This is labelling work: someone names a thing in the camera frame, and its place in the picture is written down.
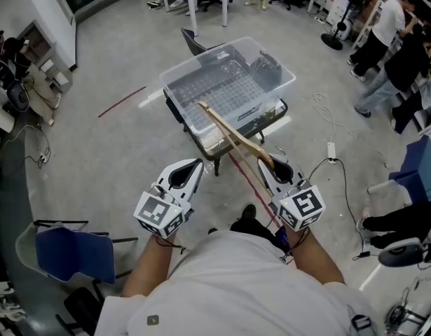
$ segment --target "white t-shirt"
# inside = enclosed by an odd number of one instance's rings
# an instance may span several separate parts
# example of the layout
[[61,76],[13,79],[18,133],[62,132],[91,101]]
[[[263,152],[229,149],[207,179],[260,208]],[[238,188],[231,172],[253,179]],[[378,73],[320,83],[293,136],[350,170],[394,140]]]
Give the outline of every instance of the white t-shirt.
[[373,26],[372,32],[383,45],[389,46],[397,30],[403,29],[405,29],[405,15],[399,1],[385,1],[382,5],[381,18]]
[[357,334],[356,314],[375,320],[358,290],[323,286],[280,255],[266,239],[213,232],[149,297],[107,297],[95,336],[339,336]]

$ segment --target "blue chair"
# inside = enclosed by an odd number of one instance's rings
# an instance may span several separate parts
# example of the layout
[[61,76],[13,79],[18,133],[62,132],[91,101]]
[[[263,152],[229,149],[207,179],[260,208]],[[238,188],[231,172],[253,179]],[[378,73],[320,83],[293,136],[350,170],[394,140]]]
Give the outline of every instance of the blue chair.
[[111,240],[108,233],[70,230],[61,225],[42,226],[49,228],[36,235],[36,257],[38,266],[48,275],[67,282],[79,272],[114,284],[117,278],[127,274],[116,275],[113,243],[133,242],[138,238]]
[[406,188],[409,199],[406,204],[431,201],[431,141],[428,136],[406,147],[404,163],[400,171],[390,173],[388,181],[368,188],[373,193],[392,183]]

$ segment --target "plastic storage box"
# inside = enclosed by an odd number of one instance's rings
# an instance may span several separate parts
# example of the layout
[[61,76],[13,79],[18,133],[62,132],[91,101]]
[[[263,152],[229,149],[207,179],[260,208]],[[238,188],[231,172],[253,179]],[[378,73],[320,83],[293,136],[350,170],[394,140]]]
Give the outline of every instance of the plastic storage box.
[[197,102],[206,102],[239,129],[274,109],[296,80],[251,37],[212,48],[163,72],[159,78],[204,146],[216,126]]

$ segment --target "power strip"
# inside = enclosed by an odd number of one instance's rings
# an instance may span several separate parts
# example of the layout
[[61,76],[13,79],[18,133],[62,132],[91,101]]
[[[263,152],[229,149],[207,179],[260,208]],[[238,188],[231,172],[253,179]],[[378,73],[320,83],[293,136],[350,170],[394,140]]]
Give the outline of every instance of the power strip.
[[335,143],[333,142],[327,142],[327,157],[331,165],[336,163]]

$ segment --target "black pants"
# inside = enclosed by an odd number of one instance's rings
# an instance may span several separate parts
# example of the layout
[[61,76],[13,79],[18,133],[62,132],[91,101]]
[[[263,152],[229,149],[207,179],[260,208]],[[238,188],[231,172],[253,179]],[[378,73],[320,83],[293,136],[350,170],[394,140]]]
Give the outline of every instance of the black pants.
[[371,30],[368,41],[350,56],[351,61],[357,64],[354,67],[355,74],[363,76],[372,66],[376,66],[377,62],[385,56],[387,49],[388,47],[383,45]]
[[415,112],[421,109],[423,109],[423,104],[419,91],[403,101],[399,107],[393,108],[392,116],[396,120],[395,131],[401,134],[405,130],[406,125],[408,125],[413,118]]
[[234,224],[232,224],[231,231],[256,235],[258,237],[267,239],[272,245],[285,253],[285,248],[279,239],[256,219],[240,218]]
[[371,238],[371,245],[378,249],[414,237],[423,242],[431,229],[431,202],[406,206],[385,216],[366,218],[363,227],[373,232],[390,232]]

